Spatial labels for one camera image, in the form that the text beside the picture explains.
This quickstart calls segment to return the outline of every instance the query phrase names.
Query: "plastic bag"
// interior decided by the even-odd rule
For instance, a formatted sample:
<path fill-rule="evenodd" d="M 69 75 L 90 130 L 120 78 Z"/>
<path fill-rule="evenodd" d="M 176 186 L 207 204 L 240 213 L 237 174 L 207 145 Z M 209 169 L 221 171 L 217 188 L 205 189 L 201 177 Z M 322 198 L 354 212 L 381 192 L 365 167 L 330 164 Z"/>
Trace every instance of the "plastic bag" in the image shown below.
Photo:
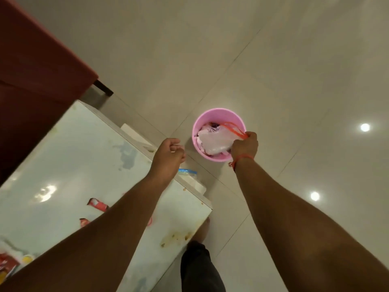
<path fill-rule="evenodd" d="M 198 142 L 202 143 L 204 152 L 210 156 L 229 151 L 236 139 L 243 140 L 247 137 L 231 122 L 222 123 L 212 130 L 202 129 L 198 132 Z"/>

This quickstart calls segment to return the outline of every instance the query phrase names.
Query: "hand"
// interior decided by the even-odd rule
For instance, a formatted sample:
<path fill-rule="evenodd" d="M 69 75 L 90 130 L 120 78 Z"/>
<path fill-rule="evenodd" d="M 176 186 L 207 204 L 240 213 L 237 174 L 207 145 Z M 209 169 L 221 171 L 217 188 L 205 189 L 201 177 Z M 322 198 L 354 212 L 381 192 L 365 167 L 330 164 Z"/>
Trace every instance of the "hand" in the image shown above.
<path fill-rule="evenodd" d="M 231 147 L 231 156 L 235 161 L 236 157 L 241 154 L 248 154 L 251 157 L 255 157 L 258 150 L 257 133 L 247 131 L 249 136 L 245 140 L 235 140 Z"/>
<path fill-rule="evenodd" d="M 147 174 L 149 177 L 168 186 L 177 174 L 180 164 L 185 161 L 184 146 L 179 143 L 180 140 L 177 138 L 166 138 L 161 143 Z"/>

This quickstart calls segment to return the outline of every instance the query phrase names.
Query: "pink trash bin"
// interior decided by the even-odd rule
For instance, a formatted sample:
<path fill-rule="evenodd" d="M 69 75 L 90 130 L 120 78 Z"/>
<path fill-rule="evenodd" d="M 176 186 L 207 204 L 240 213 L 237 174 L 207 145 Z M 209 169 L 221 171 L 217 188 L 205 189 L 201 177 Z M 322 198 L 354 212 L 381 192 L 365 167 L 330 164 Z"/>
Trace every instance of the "pink trash bin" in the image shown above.
<path fill-rule="evenodd" d="M 242 119 L 233 111 L 230 111 L 226 108 L 213 108 L 211 110 L 208 110 L 206 112 L 203 112 L 200 117 L 197 118 L 195 124 L 193 125 L 192 129 L 192 142 L 197 150 L 197 152 L 202 155 L 207 160 L 213 161 L 213 162 L 226 162 L 231 160 L 231 154 L 228 155 L 217 155 L 217 156 L 207 156 L 197 146 L 196 142 L 196 136 L 197 133 L 200 131 L 201 127 L 209 122 L 214 123 L 224 123 L 224 122 L 232 122 L 238 128 L 246 132 L 246 127 L 242 121 Z"/>

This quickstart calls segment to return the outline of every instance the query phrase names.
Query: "person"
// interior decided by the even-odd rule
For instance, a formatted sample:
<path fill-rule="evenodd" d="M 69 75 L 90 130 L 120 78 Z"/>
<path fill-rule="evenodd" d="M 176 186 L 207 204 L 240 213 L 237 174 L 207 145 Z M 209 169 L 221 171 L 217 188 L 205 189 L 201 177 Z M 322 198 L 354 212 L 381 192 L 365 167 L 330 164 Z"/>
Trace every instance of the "person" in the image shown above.
<path fill-rule="evenodd" d="M 254 161 L 256 134 L 247 135 L 231 148 L 234 171 L 286 288 L 388 291 L 386 267 L 330 217 L 274 181 Z M 147 176 L 109 211 L 38 257 L 0 290 L 116 291 L 158 198 L 185 160 L 179 142 L 176 138 L 163 141 Z M 183 292 L 225 291 L 201 244 L 208 226 L 209 219 L 182 256 Z"/>

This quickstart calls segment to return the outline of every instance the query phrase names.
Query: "white tile floor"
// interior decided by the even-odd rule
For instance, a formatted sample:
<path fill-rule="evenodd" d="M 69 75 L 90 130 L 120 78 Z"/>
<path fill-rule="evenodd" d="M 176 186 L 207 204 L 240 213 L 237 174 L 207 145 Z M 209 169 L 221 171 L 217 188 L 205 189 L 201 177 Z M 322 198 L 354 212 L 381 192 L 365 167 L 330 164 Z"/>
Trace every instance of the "white tile floor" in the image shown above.
<path fill-rule="evenodd" d="M 115 92 L 109 118 L 187 144 L 227 291 L 285 286 L 231 168 L 191 144 L 212 107 L 240 114 L 258 133 L 256 161 L 389 265 L 389 0 L 18 1 Z M 154 290 L 180 289 L 178 259 Z"/>

